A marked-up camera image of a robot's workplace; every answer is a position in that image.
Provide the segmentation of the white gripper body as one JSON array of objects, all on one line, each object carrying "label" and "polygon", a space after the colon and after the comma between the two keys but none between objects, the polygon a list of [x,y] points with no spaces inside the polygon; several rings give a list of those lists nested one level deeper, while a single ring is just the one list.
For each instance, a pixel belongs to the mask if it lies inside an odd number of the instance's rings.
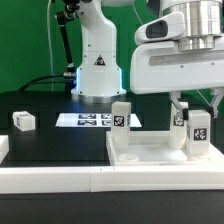
[{"label": "white gripper body", "polygon": [[224,34],[188,36],[181,11],[149,22],[135,33],[130,88],[136,94],[224,86]]}]

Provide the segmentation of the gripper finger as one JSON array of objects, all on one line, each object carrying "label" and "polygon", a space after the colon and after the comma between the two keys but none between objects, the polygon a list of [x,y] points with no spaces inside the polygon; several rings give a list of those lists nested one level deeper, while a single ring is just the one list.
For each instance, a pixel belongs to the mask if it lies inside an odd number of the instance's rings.
[{"label": "gripper finger", "polygon": [[210,90],[212,100],[209,103],[209,113],[212,118],[218,117],[218,106],[224,98],[224,87],[213,88]]},{"label": "gripper finger", "polygon": [[184,108],[179,99],[181,98],[181,93],[179,91],[173,91],[169,93],[169,99],[171,100],[172,104],[175,108],[179,111],[179,116],[183,120],[188,119],[188,109]]}]

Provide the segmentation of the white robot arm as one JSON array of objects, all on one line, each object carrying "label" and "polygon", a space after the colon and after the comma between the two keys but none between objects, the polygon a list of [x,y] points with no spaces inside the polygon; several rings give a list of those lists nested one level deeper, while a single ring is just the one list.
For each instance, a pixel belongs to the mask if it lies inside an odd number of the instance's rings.
[{"label": "white robot arm", "polygon": [[[82,64],[74,94],[109,98],[121,94],[121,71],[116,64],[116,27],[103,7],[121,7],[133,0],[63,0],[65,18],[77,17],[82,28]],[[180,93],[209,89],[208,112],[218,115],[224,97],[224,32],[222,0],[148,0],[158,2],[159,18],[135,32],[130,87],[136,94],[168,92],[181,116]]]}]

